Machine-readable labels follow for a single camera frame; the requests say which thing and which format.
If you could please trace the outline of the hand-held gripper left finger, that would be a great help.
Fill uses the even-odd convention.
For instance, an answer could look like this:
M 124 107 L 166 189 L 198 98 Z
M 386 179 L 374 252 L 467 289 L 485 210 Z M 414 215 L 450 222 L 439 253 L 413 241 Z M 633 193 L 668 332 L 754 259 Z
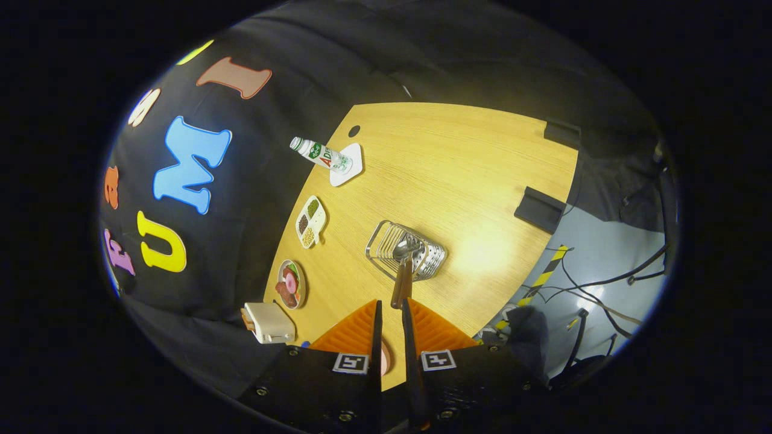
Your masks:
M 306 348 L 284 346 L 239 404 L 292 433 L 378 433 L 382 302 L 370 300 Z

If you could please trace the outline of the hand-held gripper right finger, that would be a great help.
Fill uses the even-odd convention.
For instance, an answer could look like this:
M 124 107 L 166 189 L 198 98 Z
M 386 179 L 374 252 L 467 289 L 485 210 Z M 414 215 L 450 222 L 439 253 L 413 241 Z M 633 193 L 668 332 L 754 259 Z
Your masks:
M 549 395 L 507 344 L 480 344 L 430 308 L 403 299 L 411 433 L 508 433 Z

